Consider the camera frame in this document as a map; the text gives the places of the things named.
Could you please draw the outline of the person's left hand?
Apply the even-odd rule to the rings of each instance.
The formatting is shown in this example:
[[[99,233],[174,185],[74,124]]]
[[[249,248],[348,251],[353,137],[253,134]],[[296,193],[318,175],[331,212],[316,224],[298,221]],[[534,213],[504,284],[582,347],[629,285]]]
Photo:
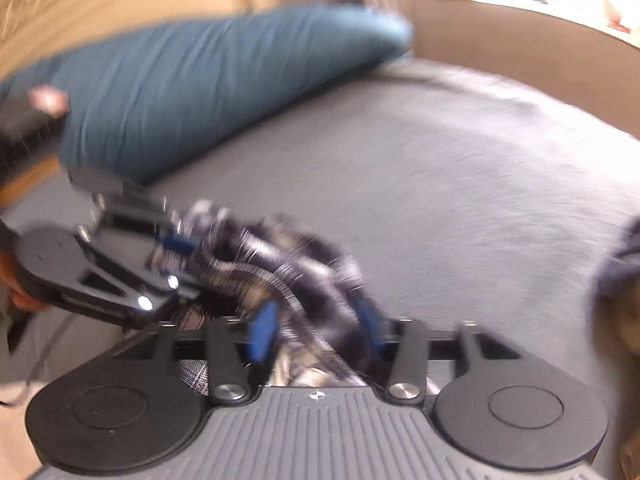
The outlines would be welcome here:
[[[29,296],[24,291],[24,288],[17,281],[13,258],[6,252],[2,252],[0,256],[0,276],[2,283],[8,286],[10,299],[18,310],[29,313],[47,310],[48,304]]]

